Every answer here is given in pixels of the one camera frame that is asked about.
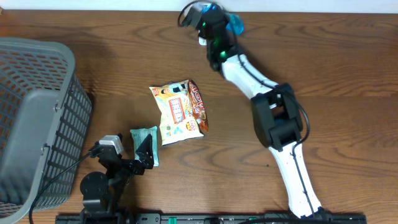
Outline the teal wet wipes pack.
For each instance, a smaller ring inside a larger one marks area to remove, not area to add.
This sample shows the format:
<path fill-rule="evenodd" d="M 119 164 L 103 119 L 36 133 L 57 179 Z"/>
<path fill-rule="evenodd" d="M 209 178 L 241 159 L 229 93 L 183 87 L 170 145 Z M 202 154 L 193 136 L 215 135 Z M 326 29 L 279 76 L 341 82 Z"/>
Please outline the teal wet wipes pack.
<path fill-rule="evenodd" d="M 151 128 L 141 128 L 141 129 L 131 129 L 130 133 L 134 143 L 134 156 L 138 159 L 138 148 L 144 142 L 145 138 L 150 134 L 152 136 L 152 152 L 154 158 L 154 166 L 159 166 L 159 156 L 158 156 L 158 142 L 157 142 L 157 126 Z"/>

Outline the blue Listerine mouthwash bottle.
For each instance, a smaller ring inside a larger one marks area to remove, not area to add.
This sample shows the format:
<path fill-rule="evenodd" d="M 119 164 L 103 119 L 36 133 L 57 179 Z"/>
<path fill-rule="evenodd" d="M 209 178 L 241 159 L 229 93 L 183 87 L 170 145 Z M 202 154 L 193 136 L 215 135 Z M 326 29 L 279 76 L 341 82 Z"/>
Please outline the blue Listerine mouthwash bottle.
<path fill-rule="evenodd" d="M 241 35 L 244 32 L 243 20 L 237 14 L 227 11 L 223 6 L 215 3 L 206 3 L 202 5 L 201 13 L 204 14 L 216 8 L 220 8 L 226 14 L 226 17 L 229 20 L 228 25 L 226 26 L 228 30 L 233 31 L 236 35 Z"/>

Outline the cream snack bag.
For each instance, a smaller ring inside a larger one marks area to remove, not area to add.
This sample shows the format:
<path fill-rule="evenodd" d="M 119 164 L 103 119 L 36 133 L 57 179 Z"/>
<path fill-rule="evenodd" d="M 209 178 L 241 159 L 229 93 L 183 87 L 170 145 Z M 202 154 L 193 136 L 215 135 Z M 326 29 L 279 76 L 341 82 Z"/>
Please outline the cream snack bag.
<path fill-rule="evenodd" d="M 204 136 L 193 116 L 188 80 L 149 89 L 161 112 L 159 129 L 163 146 Z"/>

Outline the chocolate bar wrapper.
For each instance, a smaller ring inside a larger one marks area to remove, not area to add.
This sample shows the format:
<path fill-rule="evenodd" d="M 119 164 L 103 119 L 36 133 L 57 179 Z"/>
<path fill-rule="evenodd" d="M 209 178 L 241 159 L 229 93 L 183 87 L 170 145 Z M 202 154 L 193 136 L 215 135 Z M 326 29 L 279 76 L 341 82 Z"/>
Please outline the chocolate bar wrapper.
<path fill-rule="evenodd" d="M 192 102 L 192 112 L 202 131 L 209 131 L 208 119 L 200 91 L 193 80 L 188 81 L 189 95 Z"/>

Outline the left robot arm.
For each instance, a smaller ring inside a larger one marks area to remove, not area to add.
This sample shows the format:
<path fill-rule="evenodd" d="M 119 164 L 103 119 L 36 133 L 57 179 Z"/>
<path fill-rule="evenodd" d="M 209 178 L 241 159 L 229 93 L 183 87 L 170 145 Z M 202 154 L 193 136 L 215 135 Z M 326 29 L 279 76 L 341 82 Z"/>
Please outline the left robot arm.
<path fill-rule="evenodd" d="M 82 223 L 135 223 L 136 218 L 119 201 L 127 183 L 136 175 L 154 166 L 152 136 L 148 135 L 137 148 L 137 159 L 124 159 L 123 136 L 106 135 L 89 150 L 91 158 L 106 168 L 106 172 L 91 172 L 80 184 L 84 209 Z"/>

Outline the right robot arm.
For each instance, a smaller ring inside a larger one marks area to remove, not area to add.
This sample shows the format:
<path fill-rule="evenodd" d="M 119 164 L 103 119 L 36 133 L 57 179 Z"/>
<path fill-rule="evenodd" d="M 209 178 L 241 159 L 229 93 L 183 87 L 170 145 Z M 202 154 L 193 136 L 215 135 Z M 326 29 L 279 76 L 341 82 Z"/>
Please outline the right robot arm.
<path fill-rule="evenodd" d="M 257 138 L 276 160 L 291 212 L 299 218 L 313 218 L 322 205 L 312 188 L 302 153 L 307 137 L 301 132 L 310 129 L 308 116 L 289 84 L 268 79 L 250 63 L 239 47 L 231 22 L 232 15 L 213 4 L 208 9 L 191 9 L 184 20 L 206 39 L 212 69 L 250 99 Z"/>

